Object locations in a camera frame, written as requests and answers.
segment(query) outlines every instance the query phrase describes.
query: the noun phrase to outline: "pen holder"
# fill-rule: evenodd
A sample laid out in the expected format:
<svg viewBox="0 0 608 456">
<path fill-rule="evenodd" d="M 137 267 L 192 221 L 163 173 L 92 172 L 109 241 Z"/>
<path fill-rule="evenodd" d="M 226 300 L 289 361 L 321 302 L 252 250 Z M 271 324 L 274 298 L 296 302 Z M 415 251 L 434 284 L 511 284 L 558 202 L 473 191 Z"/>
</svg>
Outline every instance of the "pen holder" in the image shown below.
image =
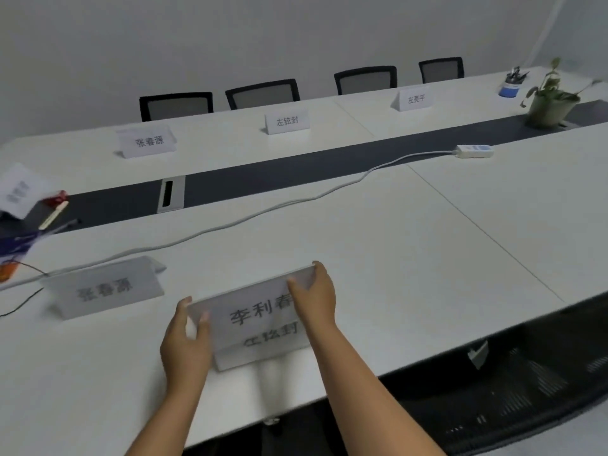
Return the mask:
<svg viewBox="0 0 608 456">
<path fill-rule="evenodd" d="M 498 92 L 499 96 L 502 97 L 515 97 L 517 96 L 517 92 L 522 87 L 522 84 L 512 84 L 512 83 L 503 83 L 502 88 Z"/>
</svg>

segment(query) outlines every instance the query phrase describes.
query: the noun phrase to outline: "forearm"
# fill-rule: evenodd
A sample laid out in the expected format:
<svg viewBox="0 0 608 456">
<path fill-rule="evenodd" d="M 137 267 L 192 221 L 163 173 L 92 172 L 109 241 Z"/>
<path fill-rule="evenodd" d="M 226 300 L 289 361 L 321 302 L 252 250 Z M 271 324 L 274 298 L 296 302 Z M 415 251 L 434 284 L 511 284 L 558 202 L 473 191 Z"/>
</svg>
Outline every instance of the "forearm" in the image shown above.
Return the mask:
<svg viewBox="0 0 608 456">
<path fill-rule="evenodd" d="M 350 456 L 445 456 L 335 326 L 307 332 Z"/>
<path fill-rule="evenodd" d="M 200 395 L 200 391 L 168 393 L 126 456 L 181 455 Z"/>
</svg>

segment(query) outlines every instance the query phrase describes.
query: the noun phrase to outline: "potted plant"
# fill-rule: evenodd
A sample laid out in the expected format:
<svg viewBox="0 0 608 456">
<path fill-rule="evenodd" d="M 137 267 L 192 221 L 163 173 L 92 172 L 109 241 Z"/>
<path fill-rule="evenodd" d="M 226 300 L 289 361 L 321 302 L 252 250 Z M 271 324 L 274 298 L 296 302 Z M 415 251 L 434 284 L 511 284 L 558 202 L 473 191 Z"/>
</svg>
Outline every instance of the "potted plant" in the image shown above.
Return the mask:
<svg viewBox="0 0 608 456">
<path fill-rule="evenodd" d="M 579 94 L 590 86 L 600 83 L 600 79 L 594 79 L 585 88 L 576 93 L 569 93 L 559 89 L 559 66 L 560 58 L 551 61 L 551 71 L 545 75 L 541 86 L 534 86 L 526 94 L 526 99 L 534 94 L 534 100 L 528 111 L 526 124 L 534 128 L 555 128 L 572 108 L 581 101 Z M 525 99 L 520 104 L 526 107 Z"/>
</svg>

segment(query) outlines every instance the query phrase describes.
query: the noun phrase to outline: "black chair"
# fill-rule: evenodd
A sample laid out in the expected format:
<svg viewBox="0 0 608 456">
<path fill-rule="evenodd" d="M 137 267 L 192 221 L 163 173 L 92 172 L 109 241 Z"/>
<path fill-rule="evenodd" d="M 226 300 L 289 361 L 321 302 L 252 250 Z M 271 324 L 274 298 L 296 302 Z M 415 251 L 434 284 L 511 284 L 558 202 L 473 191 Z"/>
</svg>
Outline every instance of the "black chair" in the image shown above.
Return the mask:
<svg viewBox="0 0 608 456">
<path fill-rule="evenodd" d="M 231 110 L 269 106 L 300 100 L 295 78 L 252 84 L 226 91 Z"/>
<path fill-rule="evenodd" d="M 139 98 L 139 110 L 143 122 L 212 114 L 213 94 L 201 92 L 142 96 Z"/>
<path fill-rule="evenodd" d="M 418 65 L 422 74 L 422 83 L 465 77 L 465 67 L 460 57 L 423 60 Z"/>
<path fill-rule="evenodd" d="M 338 94 L 362 93 L 397 87 L 397 67 L 377 66 L 354 68 L 334 74 Z"/>
</svg>

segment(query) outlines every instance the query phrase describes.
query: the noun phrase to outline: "name card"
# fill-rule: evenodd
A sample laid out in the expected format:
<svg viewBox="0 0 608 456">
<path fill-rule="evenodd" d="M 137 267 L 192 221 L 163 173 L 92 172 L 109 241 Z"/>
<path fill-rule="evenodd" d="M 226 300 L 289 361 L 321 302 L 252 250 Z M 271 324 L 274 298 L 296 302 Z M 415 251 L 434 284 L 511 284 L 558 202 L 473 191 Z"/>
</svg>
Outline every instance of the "name card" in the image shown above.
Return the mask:
<svg viewBox="0 0 608 456">
<path fill-rule="evenodd" d="M 396 100 L 399 112 L 424 109 L 433 105 L 433 96 L 428 85 L 400 89 Z"/>
<path fill-rule="evenodd" d="M 268 134 L 289 132 L 297 130 L 308 130 L 310 119 L 308 110 L 301 107 L 290 109 L 277 109 L 265 115 L 266 130 Z"/>
<path fill-rule="evenodd" d="M 64 319 L 94 314 L 116 307 L 162 296 L 156 273 L 161 263 L 141 256 L 41 280 L 55 297 Z"/>
<path fill-rule="evenodd" d="M 209 312 L 213 350 L 242 345 L 247 339 L 298 319 L 287 277 L 304 288 L 314 280 L 314 267 L 295 270 L 243 288 L 191 303 L 188 314 L 196 323 Z"/>
<path fill-rule="evenodd" d="M 175 152 L 177 139 L 168 124 L 116 131 L 125 158 Z"/>
<path fill-rule="evenodd" d="M 248 337 L 242 343 L 215 352 L 218 371 L 239 367 L 308 347 L 310 341 L 299 320 Z"/>
<path fill-rule="evenodd" d="M 38 201 L 53 193 L 45 179 L 15 163 L 0 177 L 0 211 L 24 219 Z"/>
</svg>

